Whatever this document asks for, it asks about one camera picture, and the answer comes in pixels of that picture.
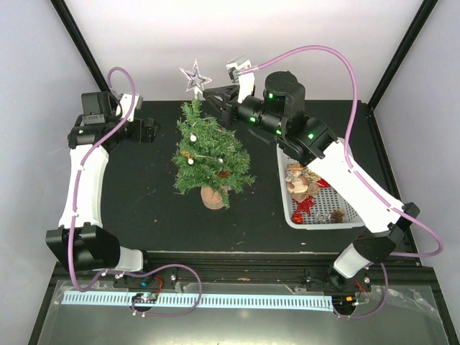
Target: white cable carrier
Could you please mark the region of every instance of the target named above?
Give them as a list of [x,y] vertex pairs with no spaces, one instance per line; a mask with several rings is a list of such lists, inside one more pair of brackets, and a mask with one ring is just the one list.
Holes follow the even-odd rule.
[[[132,298],[140,293],[121,293],[105,291],[65,291],[62,304],[65,305],[107,305],[131,306]],[[138,302],[135,306],[153,308],[190,308],[195,304],[198,293],[160,293],[158,299]],[[283,309],[303,311],[333,311],[330,296],[312,295],[228,295],[204,293],[197,308],[231,309]]]

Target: red wire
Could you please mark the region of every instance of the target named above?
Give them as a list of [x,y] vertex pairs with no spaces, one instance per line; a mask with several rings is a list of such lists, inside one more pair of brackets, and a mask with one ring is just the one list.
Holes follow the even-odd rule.
[[161,290],[163,289],[163,278],[161,278],[159,275],[155,275],[153,277],[154,280],[158,280],[158,290],[157,293],[161,293]]

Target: black table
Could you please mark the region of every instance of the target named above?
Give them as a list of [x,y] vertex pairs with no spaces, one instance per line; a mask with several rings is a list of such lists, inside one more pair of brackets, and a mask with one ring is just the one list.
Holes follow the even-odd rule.
[[[178,171],[171,158],[181,135],[176,122],[180,101],[144,102],[136,113],[153,117],[162,128],[153,144],[122,142],[106,168],[101,212],[103,227],[122,246],[171,252],[334,253],[345,248],[361,228],[306,231],[286,224],[282,208],[276,148],[234,126],[251,156],[250,173],[257,176],[241,194],[231,193],[230,209],[208,210],[200,190],[180,195],[173,184]],[[345,135],[350,101],[306,101],[309,116],[318,117],[340,136]],[[383,187],[384,174],[374,138],[359,102],[351,149],[357,162]]]

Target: white wall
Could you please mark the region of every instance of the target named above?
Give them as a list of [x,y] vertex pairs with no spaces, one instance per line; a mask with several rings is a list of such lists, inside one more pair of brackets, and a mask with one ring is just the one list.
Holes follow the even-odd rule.
[[[434,266],[456,332],[460,334],[460,1],[438,2],[376,116],[404,201],[445,242]],[[434,240],[414,226],[420,252]]]
[[[212,88],[230,84],[225,62],[236,56],[261,64],[301,45],[328,45],[350,59],[368,101],[421,2],[67,0],[102,71],[123,65],[149,100],[190,99],[179,68],[192,68],[195,58],[214,79]],[[274,68],[299,77],[309,99],[351,98],[346,69],[325,52],[304,52],[258,72],[259,94]]]
[[63,212],[67,133],[90,73],[48,0],[0,5],[0,334],[27,344],[55,265],[45,232]]

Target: black frame pole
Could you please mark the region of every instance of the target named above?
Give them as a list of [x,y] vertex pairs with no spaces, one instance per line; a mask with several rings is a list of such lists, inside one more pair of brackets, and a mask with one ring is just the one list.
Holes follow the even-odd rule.
[[73,43],[80,52],[83,61],[85,61],[86,66],[88,67],[91,75],[94,78],[94,81],[101,89],[101,91],[110,91],[109,85],[107,85],[106,79],[101,72],[96,60],[94,59],[93,54],[91,53],[88,45],[86,44],[83,35],[81,34],[77,23],[72,17],[69,8],[64,0],[50,0],[51,4],[55,7],[57,14],[60,17],[60,20],[63,22],[67,32],[72,38]]
[[423,25],[425,24],[437,3],[438,0],[423,0],[423,3],[420,5],[414,19],[410,23],[407,32],[402,38],[399,47],[396,49],[396,52],[390,61],[390,64],[388,65],[385,73],[382,76],[382,79],[380,79],[379,84],[377,85],[371,99],[369,100],[369,103],[367,104],[372,111],[377,108],[377,104],[385,94],[385,91],[395,76],[397,69],[401,66],[401,63],[409,52],[410,47],[412,47],[412,44],[417,38],[418,33],[422,30]]

